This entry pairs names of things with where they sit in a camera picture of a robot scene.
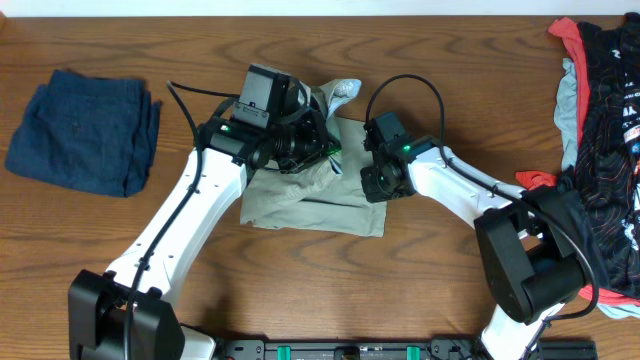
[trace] black cloth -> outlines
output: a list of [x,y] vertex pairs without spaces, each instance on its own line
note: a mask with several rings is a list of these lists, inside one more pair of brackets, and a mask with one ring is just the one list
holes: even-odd
[[600,284],[640,298],[638,235],[634,210],[640,154],[640,17],[627,14],[615,30],[579,23],[591,95],[575,171],[575,186],[593,229],[583,244],[601,271]]
[[159,114],[141,80],[56,70],[27,106],[5,167],[75,190],[131,196],[153,164]]

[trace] light blue fabric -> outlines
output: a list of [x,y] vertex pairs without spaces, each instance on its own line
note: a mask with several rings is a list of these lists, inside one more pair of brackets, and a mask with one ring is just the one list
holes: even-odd
[[636,305],[617,305],[617,306],[609,306],[598,304],[598,308],[605,315],[612,319],[624,319],[629,316],[636,317],[640,319],[640,306]]
[[578,80],[571,59],[563,59],[564,77],[558,85],[553,122],[562,132],[562,170],[576,165],[578,157]]

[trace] dark blue towel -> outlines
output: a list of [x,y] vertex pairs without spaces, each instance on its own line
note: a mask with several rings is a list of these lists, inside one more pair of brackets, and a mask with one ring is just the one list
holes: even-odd
[[159,114],[141,80],[56,70],[27,106],[5,167],[71,189],[131,196],[149,175]]

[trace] red fabric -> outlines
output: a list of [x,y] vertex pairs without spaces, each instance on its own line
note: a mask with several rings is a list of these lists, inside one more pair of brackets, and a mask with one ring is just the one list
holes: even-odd
[[[527,190],[533,190],[538,186],[547,185],[555,186],[557,178],[549,173],[542,171],[519,171],[516,173],[516,180]],[[587,285],[580,292],[580,297],[591,300],[593,297],[593,287]],[[598,303],[603,305],[636,305],[640,306],[640,300],[630,298],[628,296],[618,294],[617,292],[600,289]]]
[[527,190],[533,190],[539,186],[556,186],[557,178],[542,171],[519,171],[516,180]]
[[580,37],[578,25],[569,18],[556,20],[549,27],[549,33],[562,38],[564,47],[576,66],[576,78],[578,80],[578,148],[582,141],[582,128],[587,118],[589,106],[589,79],[587,78],[587,56]]

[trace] folded gray cloth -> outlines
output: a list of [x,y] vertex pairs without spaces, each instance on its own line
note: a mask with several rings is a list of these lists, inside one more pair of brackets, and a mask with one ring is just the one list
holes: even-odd
[[562,132],[562,171],[576,165],[578,158],[578,80],[576,67],[571,59],[563,59],[565,75],[558,85],[556,110],[553,122]]
[[[258,171],[244,193],[240,223],[267,229],[384,234],[387,203],[367,202],[360,184],[360,169],[372,163],[362,146],[363,124],[337,117],[329,121],[337,127],[342,151],[335,155],[341,156],[332,155],[333,161],[322,161],[299,174]],[[335,164],[342,175],[336,173]]]

